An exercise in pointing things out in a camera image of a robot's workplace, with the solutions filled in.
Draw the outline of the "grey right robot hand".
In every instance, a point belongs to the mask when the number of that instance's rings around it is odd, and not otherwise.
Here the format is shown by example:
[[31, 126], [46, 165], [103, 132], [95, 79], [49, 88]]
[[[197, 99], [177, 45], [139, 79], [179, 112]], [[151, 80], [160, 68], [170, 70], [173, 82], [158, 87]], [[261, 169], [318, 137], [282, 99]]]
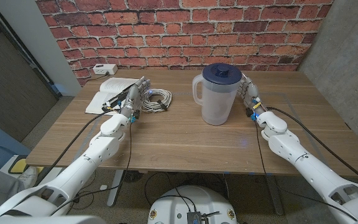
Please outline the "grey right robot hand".
[[237, 94], [243, 100], [246, 107], [246, 115], [248, 117], [255, 120], [259, 115], [266, 112], [267, 109], [264, 107], [262, 100], [259, 97], [257, 85], [244, 73], [242, 74]]

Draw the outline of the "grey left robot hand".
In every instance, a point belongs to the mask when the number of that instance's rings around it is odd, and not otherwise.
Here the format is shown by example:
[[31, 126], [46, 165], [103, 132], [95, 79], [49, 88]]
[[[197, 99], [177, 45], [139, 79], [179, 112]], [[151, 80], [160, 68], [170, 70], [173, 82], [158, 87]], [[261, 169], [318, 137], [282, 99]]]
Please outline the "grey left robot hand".
[[142, 106], [142, 102], [145, 100], [145, 93], [148, 91], [149, 87], [149, 79], [142, 77], [137, 80], [129, 88], [126, 99], [124, 100], [124, 106], [120, 109], [120, 114], [129, 119], [139, 119], [140, 108]]

